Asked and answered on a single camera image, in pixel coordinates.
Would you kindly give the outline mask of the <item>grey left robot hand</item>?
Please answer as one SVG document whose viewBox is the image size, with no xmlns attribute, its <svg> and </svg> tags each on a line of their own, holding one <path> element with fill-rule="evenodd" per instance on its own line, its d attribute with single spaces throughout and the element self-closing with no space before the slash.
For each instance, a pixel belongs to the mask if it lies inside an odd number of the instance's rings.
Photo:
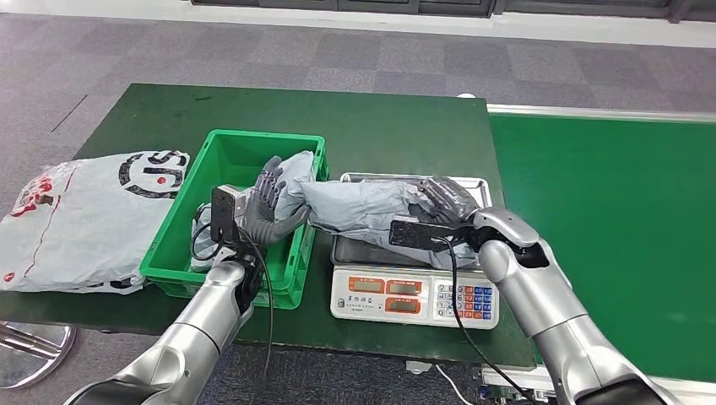
<svg viewBox="0 0 716 405">
<path fill-rule="evenodd" d="M 279 156 L 268 160 L 247 197 L 243 229 L 254 242 L 265 246 L 283 240 L 304 225 L 311 212 L 310 207 L 303 204 L 287 219 L 275 220 L 279 194 L 285 187 L 285 182 L 279 181 L 283 174 L 281 163 Z"/>
</svg>

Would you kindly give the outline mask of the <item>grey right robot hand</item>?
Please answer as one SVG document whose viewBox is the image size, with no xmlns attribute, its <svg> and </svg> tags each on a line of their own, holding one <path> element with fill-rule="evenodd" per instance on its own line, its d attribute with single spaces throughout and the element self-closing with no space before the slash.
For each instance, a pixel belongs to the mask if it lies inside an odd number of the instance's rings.
<svg viewBox="0 0 716 405">
<path fill-rule="evenodd" d="M 467 189 L 446 176 L 427 177 L 419 189 L 431 200 L 432 207 L 426 211 L 439 224 L 469 222 L 480 209 Z"/>
</svg>

